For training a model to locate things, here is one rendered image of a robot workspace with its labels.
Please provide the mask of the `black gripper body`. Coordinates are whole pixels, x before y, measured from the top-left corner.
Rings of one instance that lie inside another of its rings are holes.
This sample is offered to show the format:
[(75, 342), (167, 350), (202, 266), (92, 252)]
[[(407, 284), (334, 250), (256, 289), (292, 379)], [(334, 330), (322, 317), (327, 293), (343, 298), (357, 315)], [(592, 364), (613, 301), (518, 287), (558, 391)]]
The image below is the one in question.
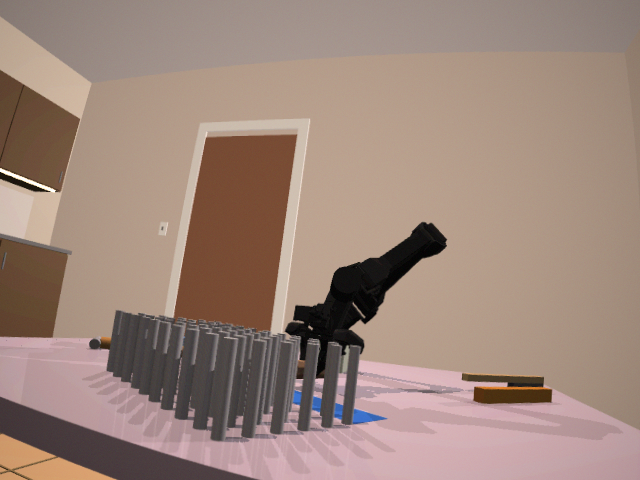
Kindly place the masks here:
[[(309, 327), (306, 327), (301, 322), (290, 322), (287, 324), (285, 332), (290, 336), (301, 335), (305, 338), (309, 339), (320, 339), (329, 340), (331, 342), (339, 343), (339, 346), (342, 346), (342, 349), (345, 351), (347, 346), (361, 346), (360, 354), (364, 348), (364, 342), (360, 336), (358, 336), (354, 331), (349, 329), (342, 329), (344, 322), (349, 323), (350, 318), (347, 316), (348, 311), (343, 306), (326, 301), (324, 304), (329, 305), (331, 307), (331, 322), (330, 325), (327, 323), (327, 328), (321, 327), (322, 324), (318, 323), (310, 323), (313, 329), (311, 330)], [(320, 335), (320, 336), (318, 336)]]

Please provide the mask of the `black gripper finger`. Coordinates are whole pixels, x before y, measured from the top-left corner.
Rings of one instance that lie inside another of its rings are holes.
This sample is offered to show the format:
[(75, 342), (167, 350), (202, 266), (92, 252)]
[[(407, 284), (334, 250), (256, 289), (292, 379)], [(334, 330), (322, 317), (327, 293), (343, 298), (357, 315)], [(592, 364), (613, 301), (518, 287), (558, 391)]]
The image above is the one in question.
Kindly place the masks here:
[[(324, 370), (325, 370), (325, 366), (326, 366), (326, 357), (327, 357), (327, 349), (328, 349), (328, 342), (331, 342), (331, 341), (329, 341), (329, 340), (323, 340), (323, 339), (320, 339), (320, 346), (321, 346), (321, 350), (320, 350), (319, 355), (318, 355), (318, 363), (317, 363), (316, 376), (317, 376), (318, 374), (320, 374), (322, 371), (324, 371)], [(347, 354), (347, 352), (346, 352), (346, 351), (344, 351), (344, 350), (342, 349), (342, 354), (341, 354), (341, 356), (342, 356), (342, 355), (346, 355), (346, 354)]]
[(307, 349), (307, 342), (309, 341), (307, 338), (305, 338), (304, 336), (301, 335), (295, 335), (295, 336), (300, 336), (300, 354), (299, 354), (299, 360), (305, 360), (305, 356), (306, 356), (306, 349)]

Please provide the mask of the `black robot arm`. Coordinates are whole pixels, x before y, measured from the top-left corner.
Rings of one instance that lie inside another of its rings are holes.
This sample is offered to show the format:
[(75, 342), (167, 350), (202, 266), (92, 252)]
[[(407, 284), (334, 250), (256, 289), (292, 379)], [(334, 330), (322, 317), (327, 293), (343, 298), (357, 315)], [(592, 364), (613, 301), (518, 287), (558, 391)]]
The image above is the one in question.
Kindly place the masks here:
[[(442, 252), (447, 247), (446, 241), (431, 222), (421, 222), (408, 238), (381, 257), (338, 268), (325, 302), (337, 303), (349, 312), (350, 321), (344, 322), (342, 329), (351, 328), (360, 319), (367, 324), (383, 302), (385, 293), (421, 259)], [(331, 322), (330, 310), (327, 304), (295, 306), (293, 320), (303, 321), (306, 327), (309, 323), (318, 323), (327, 328), (327, 323), (330, 325)]]

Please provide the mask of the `blue flat strip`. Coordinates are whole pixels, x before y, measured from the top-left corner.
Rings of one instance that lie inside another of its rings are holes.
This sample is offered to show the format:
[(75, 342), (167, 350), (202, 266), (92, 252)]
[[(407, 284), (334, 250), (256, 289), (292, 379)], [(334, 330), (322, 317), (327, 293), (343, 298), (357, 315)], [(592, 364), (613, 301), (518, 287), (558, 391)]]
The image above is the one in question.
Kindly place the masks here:
[[(312, 404), (312, 410), (313, 411), (320, 412), (321, 400), (322, 399), (313, 396), (313, 404)], [(293, 403), (295, 403), (297, 405), (301, 404), (301, 392), (295, 390)], [(343, 405), (340, 405), (340, 404), (336, 403), (335, 417), (334, 418), (337, 418), (337, 419), (341, 420), (341, 418), (342, 418), (342, 409), (343, 409)], [(379, 420), (384, 420), (384, 419), (387, 419), (387, 418), (384, 418), (384, 417), (379, 416), (379, 415), (373, 415), (373, 414), (364, 412), (364, 411), (359, 410), (359, 409), (354, 409), (353, 424), (366, 423), (366, 422), (372, 422), (372, 421), (379, 421)]]

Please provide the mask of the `hammer with orange handle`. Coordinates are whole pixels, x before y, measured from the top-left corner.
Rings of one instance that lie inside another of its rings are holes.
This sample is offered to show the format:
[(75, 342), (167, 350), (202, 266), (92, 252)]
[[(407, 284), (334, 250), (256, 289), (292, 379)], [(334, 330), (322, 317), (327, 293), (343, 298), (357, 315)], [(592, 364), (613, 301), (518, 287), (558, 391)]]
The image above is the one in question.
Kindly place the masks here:
[(92, 338), (92, 340), (89, 342), (89, 346), (92, 349), (98, 349), (99, 347), (104, 349), (110, 349), (110, 345), (111, 345), (110, 341), (111, 341), (110, 337), (97, 336), (96, 338)]

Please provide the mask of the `brown rectangular block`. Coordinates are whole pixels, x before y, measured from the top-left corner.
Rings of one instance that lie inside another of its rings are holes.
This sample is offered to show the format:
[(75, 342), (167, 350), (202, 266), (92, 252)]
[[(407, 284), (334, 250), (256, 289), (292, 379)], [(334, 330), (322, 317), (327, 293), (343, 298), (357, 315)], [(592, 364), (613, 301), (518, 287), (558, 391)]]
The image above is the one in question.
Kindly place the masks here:
[(545, 387), (474, 387), (474, 401), (498, 403), (552, 403), (552, 389)]

